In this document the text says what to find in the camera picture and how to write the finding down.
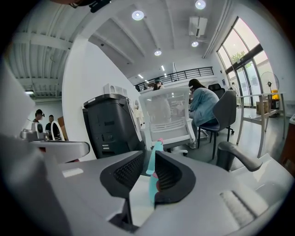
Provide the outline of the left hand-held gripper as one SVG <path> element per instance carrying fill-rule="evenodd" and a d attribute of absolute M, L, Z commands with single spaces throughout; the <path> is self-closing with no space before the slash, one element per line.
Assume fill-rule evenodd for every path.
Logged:
<path fill-rule="evenodd" d="M 48 140 L 41 123 L 32 123 L 30 129 L 23 129 L 20 138 L 28 141 L 46 156 L 55 157 L 59 164 L 78 161 L 90 152 L 87 142 L 65 141 L 63 137 L 61 140 Z"/>

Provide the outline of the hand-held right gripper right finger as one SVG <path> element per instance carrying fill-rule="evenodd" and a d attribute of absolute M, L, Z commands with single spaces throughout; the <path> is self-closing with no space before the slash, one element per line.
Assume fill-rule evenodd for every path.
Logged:
<path fill-rule="evenodd" d="M 195 187 L 196 176 L 185 164 L 186 157 L 164 151 L 155 152 L 155 173 L 159 191 L 154 197 L 155 205 L 180 202 Z"/>

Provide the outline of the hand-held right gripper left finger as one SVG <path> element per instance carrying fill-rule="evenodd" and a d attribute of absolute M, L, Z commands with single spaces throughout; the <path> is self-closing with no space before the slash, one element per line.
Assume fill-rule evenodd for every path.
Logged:
<path fill-rule="evenodd" d="M 132 151 L 106 159 L 100 182 L 113 197 L 129 198 L 129 193 L 143 170 L 143 151 Z"/>

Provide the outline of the teal plastic bottle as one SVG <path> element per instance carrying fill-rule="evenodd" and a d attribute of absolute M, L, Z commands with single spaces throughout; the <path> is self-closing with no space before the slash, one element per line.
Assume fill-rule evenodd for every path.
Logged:
<path fill-rule="evenodd" d="M 150 160 L 146 170 L 146 174 L 150 176 L 148 194 L 149 194 L 149 199 L 153 205 L 155 203 L 155 196 L 159 192 L 159 183 L 158 183 L 159 178 L 155 172 L 155 154 L 156 154 L 156 151 L 163 151 L 163 150 L 164 150 L 163 139 L 160 138 L 159 140 L 156 141 L 152 149 Z"/>

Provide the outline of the stacked cardboard boxes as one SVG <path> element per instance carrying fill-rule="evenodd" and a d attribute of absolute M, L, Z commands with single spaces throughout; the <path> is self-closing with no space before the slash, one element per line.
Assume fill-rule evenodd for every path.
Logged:
<path fill-rule="evenodd" d="M 61 127 L 61 130 L 62 130 L 62 134 L 64 136 L 64 139 L 67 141 L 68 140 L 68 136 L 67 136 L 67 133 L 66 133 L 66 129 L 65 129 L 65 123 L 64 123 L 64 117 L 59 117 L 58 118 L 58 123 Z"/>

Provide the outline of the white arched tube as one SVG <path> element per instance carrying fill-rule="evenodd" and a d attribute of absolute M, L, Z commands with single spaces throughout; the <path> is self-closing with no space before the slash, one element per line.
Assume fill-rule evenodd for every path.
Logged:
<path fill-rule="evenodd" d="M 51 135 L 53 141 L 61 141 L 62 140 L 62 131 L 58 122 L 53 121 L 51 123 Z"/>

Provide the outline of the large black printer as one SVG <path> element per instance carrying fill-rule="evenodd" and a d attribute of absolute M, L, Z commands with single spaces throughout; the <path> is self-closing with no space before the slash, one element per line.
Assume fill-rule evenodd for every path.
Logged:
<path fill-rule="evenodd" d="M 103 94 L 83 104 L 83 117 L 97 159 L 144 150 L 129 98 Z"/>

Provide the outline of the white mesh office chair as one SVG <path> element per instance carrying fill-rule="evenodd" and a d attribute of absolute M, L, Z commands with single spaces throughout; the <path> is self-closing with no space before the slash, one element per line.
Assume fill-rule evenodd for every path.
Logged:
<path fill-rule="evenodd" d="M 189 88 L 163 88 L 139 96 L 144 124 L 142 131 L 148 151 L 162 140 L 167 152 L 187 156 L 180 146 L 194 142 L 192 119 L 189 118 Z"/>

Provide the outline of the white arched shelf unit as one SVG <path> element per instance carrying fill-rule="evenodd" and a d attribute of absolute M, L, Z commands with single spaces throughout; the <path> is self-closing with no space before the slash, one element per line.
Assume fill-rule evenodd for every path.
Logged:
<path fill-rule="evenodd" d="M 117 85 L 112 85 L 108 83 L 103 87 L 103 90 L 104 94 L 119 94 L 128 97 L 127 90 Z"/>

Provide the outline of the grey shell chair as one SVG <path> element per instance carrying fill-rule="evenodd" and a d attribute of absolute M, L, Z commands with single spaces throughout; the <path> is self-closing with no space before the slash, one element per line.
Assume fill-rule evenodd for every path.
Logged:
<path fill-rule="evenodd" d="M 203 124 L 198 127 L 198 132 L 200 132 L 200 130 L 211 132 L 210 140 L 212 136 L 214 137 L 212 159 L 215 157 L 217 134 L 227 129 L 227 141 L 229 141 L 230 134 L 234 134 L 230 129 L 231 125 L 236 121 L 236 99 L 236 92 L 234 90 L 227 90 L 213 107 L 213 114 L 217 120 L 217 124 Z"/>

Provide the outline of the black office chair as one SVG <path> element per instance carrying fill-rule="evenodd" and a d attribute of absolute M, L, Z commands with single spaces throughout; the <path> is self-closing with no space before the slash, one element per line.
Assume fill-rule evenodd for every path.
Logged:
<path fill-rule="evenodd" d="M 222 88 L 222 87 L 220 86 L 219 83 L 209 85 L 209 86 L 208 86 L 208 89 L 211 90 L 211 91 L 213 91 L 213 92 L 217 95 L 217 97 L 218 97 L 219 99 L 220 99 L 220 98 L 224 95 L 224 93 L 225 93 L 225 89 Z"/>

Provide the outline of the black balcony railing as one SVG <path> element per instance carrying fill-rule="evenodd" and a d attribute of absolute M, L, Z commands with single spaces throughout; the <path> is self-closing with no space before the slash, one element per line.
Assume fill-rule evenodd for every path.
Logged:
<path fill-rule="evenodd" d="M 138 92 L 147 90 L 149 88 L 153 88 L 154 82 L 156 80 L 160 80 L 162 84 L 172 83 L 172 82 L 178 82 L 186 79 L 195 79 L 199 77 L 206 77 L 206 76 L 213 76 L 214 72 L 212 67 L 201 67 L 201 68 L 195 68 L 195 69 L 189 69 L 179 72 L 174 72 L 170 74 L 166 74 L 163 76 L 159 76 L 150 80 L 147 80 L 145 82 L 141 82 L 139 84 L 134 85 L 135 89 Z"/>

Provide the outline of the small cardboard box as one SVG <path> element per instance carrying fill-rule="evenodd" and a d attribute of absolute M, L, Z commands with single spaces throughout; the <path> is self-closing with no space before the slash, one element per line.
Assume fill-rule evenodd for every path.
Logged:
<path fill-rule="evenodd" d="M 264 112 L 264 114 L 268 113 L 269 110 L 269 102 L 267 100 L 262 101 L 263 106 L 260 105 L 260 102 L 257 101 L 256 102 L 256 113 L 258 115 L 261 115 L 262 112 Z"/>

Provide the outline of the white desk with white legs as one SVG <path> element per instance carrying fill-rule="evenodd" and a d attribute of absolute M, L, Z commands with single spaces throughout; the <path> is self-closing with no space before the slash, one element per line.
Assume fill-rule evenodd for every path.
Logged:
<path fill-rule="evenodd" d="M 270 116 L 272 116 L 274 114 L 279 114 L 279 115 L 282 114 L 283 115 L 283 139 L 285 139 L 285 137 L 286 137 L 286 109 L 285 109 L 285 101 L 284 101 L 284 92 L 278 91 L 277 94 L 279 94 L 280 102 L 282 103 L 282 106 L 277 110 L 271 109 L 271 97 L 267 97 L 267 95 L 272 95 L 271 93 L 252 94 L 252 95 L 244 95 L 244 96 L 237 97 L 241 101 L 241 119 L 240 119 L 240 126 L 239 126 L 239 132 L 238 132 L 238 138 L 236 141 L 236 145 L 238 145 L 240 142 L 244 122 L 249 122 L 249 123 L 260 125 L 261 134 L 260 134 L 260 145 L 259 145 L 257 158 L 261 157 L 261 153 L 262 153 L 262 149 L 263 149 L 263 145 L 264 145 L 265 133 L 267 131 L 268 121 L 269 121 Z M 247 97 L 249 97 L 249 98 L 258 97 L 261 106 L 263 106 L 262 101 L 267 100 L 269 102 L 268 113 L 264 114 L 264 112 L 262 112 L 261 115 L 256 116 L 254 118 L 245 117 L 244 116 L 244 110 L 245 110 L 244 99 Z"/>

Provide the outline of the yellow container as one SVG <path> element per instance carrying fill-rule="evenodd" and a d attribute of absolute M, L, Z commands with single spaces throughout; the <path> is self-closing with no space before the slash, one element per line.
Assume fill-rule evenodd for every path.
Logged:
<path fill-rule="evenodd" d="M 277 94 L 278 90 L 272 90 L 271 93 L 274 94 L 272 95 L 272 100 L 271 100 L 271 109 L 279 109 L 280 106 L 280 97 L 279 94 Z"/>

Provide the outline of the standing fan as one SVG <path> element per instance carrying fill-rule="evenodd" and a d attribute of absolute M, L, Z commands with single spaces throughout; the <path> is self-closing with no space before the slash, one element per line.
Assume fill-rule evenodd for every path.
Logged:
<path fill-rule="evenodd" d="M 278 90 L 279 82 L 278 82 L 277 76 L 273 72 L 271 71 L 263 72 L 262 75 L 260 76 L 260 79 L 261 79 L 261 84 L 262 84 L 264 93 L 268 94 L 268 93 L 271 93 L 272 90 L 275 90 L 275 89 Z"/>

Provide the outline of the white ceiling air conditioner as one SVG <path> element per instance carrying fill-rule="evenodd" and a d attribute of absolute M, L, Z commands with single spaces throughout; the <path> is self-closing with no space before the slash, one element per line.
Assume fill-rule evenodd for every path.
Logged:
<path fill-rule="evenodd" d="M 199 38 L 205 34 L 208 19 L 201 17 L 189 18 L 189 36 L 195 36 Z"/>

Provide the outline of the large glass window wall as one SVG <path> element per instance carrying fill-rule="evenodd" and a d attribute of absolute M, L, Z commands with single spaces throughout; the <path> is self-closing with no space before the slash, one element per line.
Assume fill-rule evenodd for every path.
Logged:
<path fill-rule="evenodd" d="M 228 88 L 232 89 L 232 82 L 238 87 L 237 96 L 264 93 L 260 76 L 266 71 L 273 72 L 272 66 L 259 40 L 241 18 L 236 18 L 217 54 L 225 69 Z M 253 108 L 257 101 L 258 97 L 247 97 L 244 104 Z"/>

